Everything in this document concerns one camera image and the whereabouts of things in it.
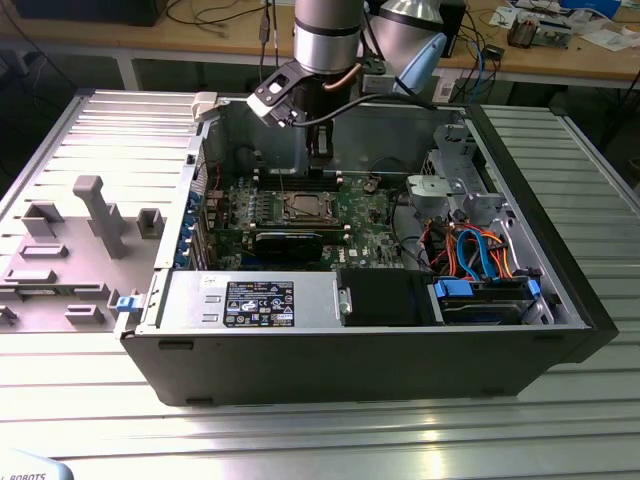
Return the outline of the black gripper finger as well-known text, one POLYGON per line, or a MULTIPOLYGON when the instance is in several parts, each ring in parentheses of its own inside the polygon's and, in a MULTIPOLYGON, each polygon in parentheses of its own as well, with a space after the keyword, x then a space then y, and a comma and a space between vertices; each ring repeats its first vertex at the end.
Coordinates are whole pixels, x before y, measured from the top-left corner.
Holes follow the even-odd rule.
POLYGON ((307 173, 310 178, 320 178, 324 168, 334 157, 333 124, 319 124, 307 128, 307 173))

